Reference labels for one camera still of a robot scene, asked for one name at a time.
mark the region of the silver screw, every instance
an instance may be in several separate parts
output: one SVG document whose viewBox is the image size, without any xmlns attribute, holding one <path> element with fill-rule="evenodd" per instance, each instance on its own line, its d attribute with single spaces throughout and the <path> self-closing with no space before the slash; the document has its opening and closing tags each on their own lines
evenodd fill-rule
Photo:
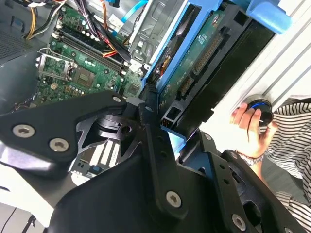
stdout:
<svg viewBox="0 0 311 233">
<path fill-rule="evenodd" d="M 230 154 L 231 154 L 231 156 L 232 156 L 234 159 L 237 159 L 237 158 L 238 158 L 238 156 L 236 155 L 236 153 L 231 152 Z"/>
<path fill-rule="evenodd" d="M 16 125 L 13 134 L 17 137 L 28 138 L 35 134 L 35 129 L 30 125 Z"/>
<path fill-rule="evenodd" d="M 50 141 L 49 146 L 55 152 L 65 152 L 69 148 L 69 143 L 63 138 L 54 138 Z"/>
<path fill-rule="evenodd" d="M 116 101 L 116 102 L 121 102 L 121 99 L 116 97 L 116 96 L 113 97 L 113 100 Z"/>
<path fill-rule="evenodd" d="M 285 227 L 285 232 L 286 233 L 293 233 L 291 229 L 288 229 L 287 227 Z"/>
<path fill-rule="evenodd" d="M 234 225 L 237 228 L 239 228 L 241 231 L 244 232 L 246 230 L 246 224 L 239 215 L 233 214 L 232 215 L 232 221 L 233 221 Z"/>
<path fill-rule="evenodd" d="M 172 207 L 179 208 L 181 206 L 181 198 L 174 191 L 168 191 L 166 193 L 166 200 Z"/>
<path fill-rule="evenodd" d="M 208 141 L 212 140 L 212 138 L 208 134 L 205 134 L 205 137 Z"/>
<path fill-rule="evenodd" d="M 151 107 L 146 106 L 145 108 L 146 108 L 148 111 L 153 112 L 153 109 L 152 109 Z"/>
</svg>

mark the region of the ventilation grille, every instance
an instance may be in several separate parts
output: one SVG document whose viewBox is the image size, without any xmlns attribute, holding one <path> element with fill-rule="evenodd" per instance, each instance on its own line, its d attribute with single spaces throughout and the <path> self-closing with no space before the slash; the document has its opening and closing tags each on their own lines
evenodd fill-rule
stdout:
<svg viewBox="0 0 311 233">
<path fill-rule="evenodd" d="M 0 60 L 11 56 L 17 57 L 31 48 L 32 46 L 26 44 L 22 38 L 15 37 L 0 29 Z"/>
</svg>

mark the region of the striped shirt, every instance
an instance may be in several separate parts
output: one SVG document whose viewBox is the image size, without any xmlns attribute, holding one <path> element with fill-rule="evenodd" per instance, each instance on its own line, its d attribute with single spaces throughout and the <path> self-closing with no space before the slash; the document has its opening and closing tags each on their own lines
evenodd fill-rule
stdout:
<svg viewBox="0 0 311 233">
<path fill-rule="evenodd" d="M 278 130 L 265 156 L 292 176 L 302 179 L 309 204 L 300 203 L 285 192 L 277 192 L 276 196 L 311 233 L 311 103 L 294 103 L 278 108 L 274 122 Z"/>
</svg>

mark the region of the red wire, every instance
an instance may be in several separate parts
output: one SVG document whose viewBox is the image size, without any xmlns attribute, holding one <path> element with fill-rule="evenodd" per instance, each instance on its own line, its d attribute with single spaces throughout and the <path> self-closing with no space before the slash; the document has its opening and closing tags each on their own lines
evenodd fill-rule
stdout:
<svg viewBox="0 0 311 233">
<path fill-rule="evenodd" d="M 114 53 L 112 53 L 112 54 L 106 55 L 105 57 L 111 57 L 111 56 L 114 56 L 114 55 L 116 55 L 116 54 L 117 54 L 117 52 L 114 52 Z"/>
</svg>

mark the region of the person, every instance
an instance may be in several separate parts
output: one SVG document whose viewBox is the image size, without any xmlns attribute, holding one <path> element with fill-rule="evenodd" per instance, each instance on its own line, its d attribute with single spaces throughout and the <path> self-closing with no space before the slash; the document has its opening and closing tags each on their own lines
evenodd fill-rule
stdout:
<svg viewBox="0 0 311 233">
<path fill-rule="evenodd" d="M 291 194 L 277 192 L 276 196 L 304 229 L 311 233 L 311 104 L 295 103 L 277 109 L 274 120 L 265 128 L 259 127 L 261 111 L 247 110 L 242 103 L 230 118 L 238 134 L 237 153 L 267 185 L 261 168 L 263 157 L 268 157 L 292 176 L 302 179 L 309 204 L 293 199 Z"/>
</svg>

